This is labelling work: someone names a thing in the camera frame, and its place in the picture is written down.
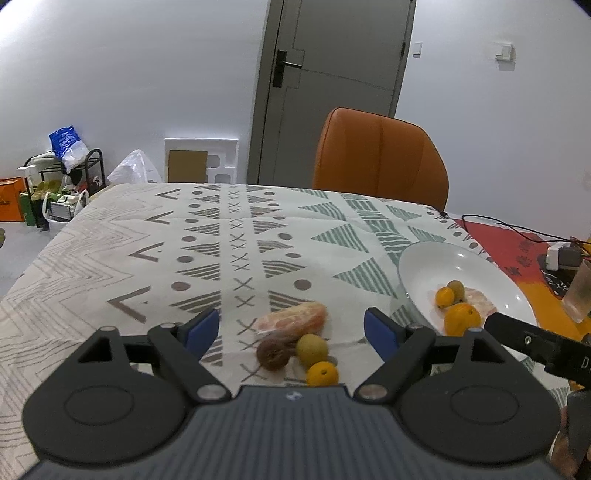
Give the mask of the right hand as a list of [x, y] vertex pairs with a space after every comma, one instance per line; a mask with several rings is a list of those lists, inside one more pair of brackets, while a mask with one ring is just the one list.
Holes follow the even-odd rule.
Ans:
[[585, 460], [581, 461], [572, 454], [568, 438], [568, 422], [568, 408], [563, 407], [560, 430], [550, 453], [550, 463], [567, 479], [589, 479], [591, 450], [587, 450]]

